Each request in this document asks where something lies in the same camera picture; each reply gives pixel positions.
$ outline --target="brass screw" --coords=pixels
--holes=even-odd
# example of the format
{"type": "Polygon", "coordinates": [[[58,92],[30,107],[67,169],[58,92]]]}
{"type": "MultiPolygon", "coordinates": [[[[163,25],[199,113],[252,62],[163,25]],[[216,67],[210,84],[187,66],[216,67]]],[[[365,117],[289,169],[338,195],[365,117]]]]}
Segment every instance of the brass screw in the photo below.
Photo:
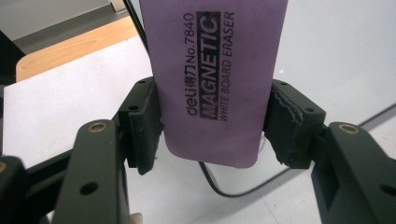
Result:
{"type": "Polygon", "coordinates": [[[3,173],[7,169],[7,164],[3,161],[0,161],[0,174],[3,173]]]}
{"type": "Polygon", "coordinates": [[[340,126],[338,126],[344,133],[349,133],[349,134],[357,134],[359,133],[359,129],[356,128],[353,125],[350,124],[340,124],[340,126]]]}
{"type": "Polygon", "coordinates": [[[99,132],[104,131],[106,128],[107,128],[107,123],[97,122],[97,123],[90,125],[90,127],[88,128],[88,131],[90,133],[99,133],[99,132]]]}

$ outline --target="magnetic eraser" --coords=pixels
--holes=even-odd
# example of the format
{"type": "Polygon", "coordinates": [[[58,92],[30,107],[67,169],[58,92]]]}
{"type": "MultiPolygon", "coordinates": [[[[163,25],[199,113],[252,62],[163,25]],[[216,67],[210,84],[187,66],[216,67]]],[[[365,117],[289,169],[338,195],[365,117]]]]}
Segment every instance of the magnetic eraser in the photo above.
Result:
{"type": "Polygon", "coordinates": [[[257,160],[287,0],[140,1],[169,150],[257,160]]]}

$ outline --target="gray floor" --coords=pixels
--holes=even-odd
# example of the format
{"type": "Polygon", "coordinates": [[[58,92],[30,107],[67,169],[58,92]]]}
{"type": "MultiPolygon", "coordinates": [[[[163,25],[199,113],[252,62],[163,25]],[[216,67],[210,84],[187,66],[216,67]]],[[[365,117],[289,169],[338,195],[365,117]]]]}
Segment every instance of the gray floor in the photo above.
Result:
{"type": "Polygon", "coordinates": [[[117,14],[108,5],[17,39],[14,43],[25,54],[29,54],[127,16],[129,15],[126,11],[117,14]]]}

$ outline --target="purple eraser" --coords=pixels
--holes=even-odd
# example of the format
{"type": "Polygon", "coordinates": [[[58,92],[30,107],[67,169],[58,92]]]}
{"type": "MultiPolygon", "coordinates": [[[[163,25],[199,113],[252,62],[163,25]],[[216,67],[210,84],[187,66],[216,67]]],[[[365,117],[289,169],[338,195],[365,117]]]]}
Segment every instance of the purple eraser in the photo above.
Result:
{"type": "Polygon", "coordinates": [[[238,168],[258,156],[287,0],[145,0],[169,150],[238,168]]]}

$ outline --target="wooden board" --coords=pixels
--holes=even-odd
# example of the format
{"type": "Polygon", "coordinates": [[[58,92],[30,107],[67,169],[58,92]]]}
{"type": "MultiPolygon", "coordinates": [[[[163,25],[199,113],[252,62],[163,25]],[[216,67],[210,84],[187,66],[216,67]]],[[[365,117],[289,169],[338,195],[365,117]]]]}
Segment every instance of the wooden board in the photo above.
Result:
{"type": "Polygon", "coordinates": [[[111,22],[23,57],[17,64],[17,81],[25,80],[64,63],[137,35],[130,17],[111,22]]]}

